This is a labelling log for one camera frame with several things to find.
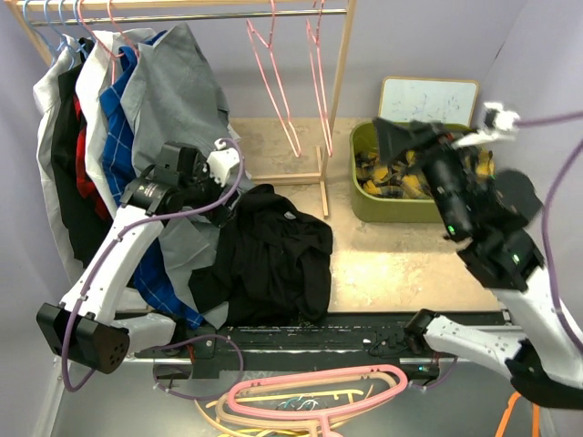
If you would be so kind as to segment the pink wire hanger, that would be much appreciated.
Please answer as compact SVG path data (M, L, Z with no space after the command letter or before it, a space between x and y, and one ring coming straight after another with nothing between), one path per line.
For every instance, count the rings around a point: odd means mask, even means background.
M325 7L324 1L313 1L312 6L317 10L317 18L315 25L310 19L306 20L306 37L308 40L308 50L310 66L312 71L312 82L314 94L316 98L316 105L319 112L320 122L322 126L322 134L324 138L324 145L328 157L332 156L332 130L328 118L327 97L325 92L325 80L322 67L322 52L321 52L321 26L322 17Z

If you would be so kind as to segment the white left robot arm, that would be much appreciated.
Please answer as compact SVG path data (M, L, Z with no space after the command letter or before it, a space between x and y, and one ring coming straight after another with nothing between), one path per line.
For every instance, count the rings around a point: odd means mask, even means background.
M131 181L110 231L87 269L58 304L45 303L36 322L50 350L59 357L64 381L74 362L90 373L109 374L129 354L158 348L177 357L187 348L184 320L193 329L202 314L169 292L158 310L119 320L123 292L142 279L153 290L154 262L148 258L165 227L173 220L205 216L218 226L237 196L244 175L243 155L231 138L216 140L203 155L183 143L163 145L156 164Z

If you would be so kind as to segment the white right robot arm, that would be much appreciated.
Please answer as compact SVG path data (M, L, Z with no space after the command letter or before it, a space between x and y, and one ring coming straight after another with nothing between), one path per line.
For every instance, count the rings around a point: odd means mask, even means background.
M404 330L415 356L452 354L506 377L534 404L559 410L582 407L581 330L551 288L551 261L527 233L542 204L530 179L517 170L489 175L481 159L493 130L452 130L440 123L373 120L379 157L393 164L414 154L412 171L430 188L467 271L490 290L523 332L512 339L419 310Z

